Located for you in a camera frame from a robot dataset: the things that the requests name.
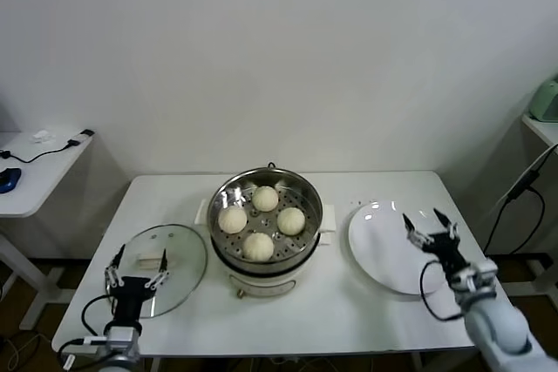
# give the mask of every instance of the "glass lid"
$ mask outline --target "glass lid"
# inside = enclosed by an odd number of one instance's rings
[[[208,251],[202,237],[191,227],[167,224],[149,228],[126,243],[119,277],[153,278],[159,272],[164,250],[170,275],[155,296],[143,303],[140,317],[143,319],[177,308],[198,287],[206,272]]]

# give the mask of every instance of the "computer mouse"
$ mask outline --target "computer mouse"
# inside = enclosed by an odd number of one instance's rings
[[[13,191],[21,178],[21,169],[9,168],[0,172],[0,193]]]

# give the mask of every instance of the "steamed bun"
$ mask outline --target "steamed bun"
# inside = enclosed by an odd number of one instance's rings
[[[229,206],[219,213],[219,228],[228,234],[237,234],[246,226],[248,217],[238,206]]]
[[[304,213],[298,208],[287,208],[282,210],[277,217],[279,231],[285,235],[297,235],[306,224]]]
[[[254,204],[255,209],[264,213],[276,209],[278,203],[279,195],[276,190],[270,186],[258,187],[252,196],[252,204]]]
[[[252,233],[242,245],[244,256],[252,261],[266,261],[273,256],[273,240],[264,233]]]

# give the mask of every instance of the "floor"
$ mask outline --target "floor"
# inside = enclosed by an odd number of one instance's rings
[[[499,261],[500,280],[501,281],[528,281],[532,279],[530,272],[523,262],[520,261]],[[48,272],[51,268],[49,265],[41,264],[39,267]],[[61,287],[77,287],[85,267],[68,267],[65,274],[61,278],[59,285]],[[5,281],[10,275],[7,267],[0,265],[0,280]],[[17,333],[18,324],[21,321],[27,307],[31,304],[35,292],[26,283],[21,280],[12,287],[11,291],[0,302],[0,335],[4,337],[13,336]],[[556,330],[558,330],[558,314],[546,297],[522,297],[514,298],[513,303],[523,311],[527,316],[531,329],[539,340],[542,347],[553,356],[558,357],[558,339],[556,338]],[[65,308],[62,306],[49,306],[41,317],[37,331],[44,334],[48,338],[52,338],[58,324],[62,320]],[[14,337],[14,342],[21,347],[33,335],[23,333]],[[37,353],[30,356],[35,349],[35,343],[22,351],[20,355],[20,372],[31,371],[60,371],[62,370],[56,361],[55,355],[52,353],[50,344],[41,341]],[[8,370],[7,364],[12,356],[12,350],[7,345],[0,346],[0,371]],[[423,354],[423,359],[430,362],[443,352]],[[338,372],[375,372],[393,371],[412,372],[412,358],[409,354],[393,354],[393,355],[363,355],[363,356],[338,356],[324,358],[307,358],[298,362],[284,362],[280,359],[167,359],[161,364],[161,372],[335,372],[332,365]],[[488,368],[484,361],[475,356],[454,369],[454,372],[488,372]]]

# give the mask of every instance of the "metal rim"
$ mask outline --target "metal rim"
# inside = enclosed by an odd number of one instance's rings
[[[267,273],[267,274],[261,274],[261,273],[255,273],[255,272],[249,272],[247,270],[244,270],[238,266],[235,266],[233,263],[231,263],[230,260],[227,260],[222,254],[221,251],[219,250],[219,248],[215,245],[215,242],[213,239],[211,239],[211,245],[213,246],[213,249],[215,251],[215,253],[217,254],[217,257],[219,257],[219,259],[230,269],[238,272],[239,274],[243,274],[245,276],[251,276],[253,278],[275,278],[277,276],[281,276],[284,274],[289,274],[290,272],[293,272],[294,270],[298,269],[299,267],[301,267],[305,262],[308,261],[308,259],[310,258],[310,256],[316,251],[319,243],[320,243],[320,235],[317,236],[316,242],[314,243],[314,246],[310,249],[309,253],[306,254],[306,257],[304,257],[304,259],[300,260],[298,263],[296,263],[295,265],[292,265],[290,267],[285,268],[282,271],[278,271],[278,272],[273,272],[273,273]]]
[[[317,211],[318,213],[320,213],[320,215],[323,216],[323,204],[321,199],[319,199],[319,194],[316,190],[316,188],[308,181],[306,180],[303,176],[301,176],[298,173],[292,172],[290,170],[287,169],[282,169],[282,168],[278,168],[276,167],[275,163],[270,162],[268,166],[265,167],[257,167],[254,169],[250,169],[247,170],[246,172],[242,172],[242,173],[238,173],[235,176],[231,177],[230,179],[226,180],[220,187],[219,189],[213,194],[213,196],[211,197],[211,200],[209,201],[209,205],[210,208],[208,210],[208,213],[206,215],[206,225],[209,228],[209,232],[212,236],[212,241],[213,241],[213,235],[214,235],[214,226],[212,225],[212,220],[211,220],[211,205],[215,202],[215,200],[218,199],[218,197],[221,195],[222,192],[224,192],[227,187],[230,186],[230,184],[235,183],[236,181],[238,181],[239,179],[248,177],[252,174],[257,174],[259,172],[262,171],[269,171],[269,172],[274,172],[274,173],[279,173],[279,174],[287,174],[289,176],[294,177],[295,179],[297,179],[298,181],[303,182],[317,197],[317,204],[318,204],[318,208],[313,208],[314,211]],[[317,222],[318,225],[316,225],[316,231],[312,234],[311,239],[309,240],[309,244],[308,246],[312,246],[315,241],[316,238],[319,235],[319,230],[320,230],[320,226],[319,224],[321,223],[321,219]],[[235,259],[237,259],[240,263],[249,263],[251,265],[264,265],[264,266],[270,266],[270,265],[275,265],[278,263],[283,263],[283,262],[287,262],[290,259],[293,259],[294,257],[296,257],[296,254],[292,254],[289,258],[286,259],[282,259],[282,260],[272,260],[272,261],[252,261],[252,260],[244,260],[234,254],[231,254],[231,256]]]
[[[200,241],[201,241],[201,244],[203,245],[203,253],[204,253],[204,256],[205,256],[205,263],[203,264],[203,270],[201,271],[200,279],[195,283],[194,287],[192,287],[192,289],[190,290],[190,292],[188,292],[188,293],[186,294],[186,296],[184,297],[184,299],[178,301],[178,302],[176,303],[176,305],[173,305],[172,307],[170,307],[170,308],[167,309],[166,311],[162,311],[162,312],[160,312],[160,313],[158,313],[158,314],[156,314],[156,315],[151,315],[151,316],[149,316],[149,317],[140,317],[141,320],[149,320],[150,318],[159,317],[159,316],[161,316],[161,315],[164,315],[164,314],[166,314],[166,313],[171,312],[172,310],[174,310],[174,309],[177,308],[178,306],[182,305],[184,302],[187,301],[187,299],[190,297],[190,295],[198,288],[198,286],[199,286],[200,283],[201,283],[201,280],[203,280],[203,277],[206,275],[206,272],[207,272],[207,270],[208,270],[208,257],[209,257],[209,255],[208,255],[208,246],[206,245],[206,241],[203,239],[203,237],[201,237],[201,234],[198,233],[196,230],[194,230],[192,227],[185,226],[185,225],[183,225],[183,224],[174,224],[174,223],[170,223],[170,224],[159,224],[158,226],[149,227],[148,229],[143,230],[142,232],[137,233],[136,235],[134,235],[130,240],[128,240],[128,241],[126,242],[126,244],[129,243],[130,241],[132,241],[133,239],[135,239],[136,237],[139,237],[139,236],[142,235],[143,233],[146,233],[146,232],[148,232],[148,231],[154,230],[155,228],[159,228],[159,227],[184,227],[184,228],[186,228],[187,230],[193,232],[195,235],[197,235],[198,238],[199,238]],[[107,295],[109,295],[109,287],[108,287],[108,284],[106,283],[106,281],[105,281],[105,293],[106,293]],[[108,301],[109,301],[109,305],[110,305],[111,311],[112,311],[112,304],[114,303],[114,299],[113,299],[113,298],[108,298]]]

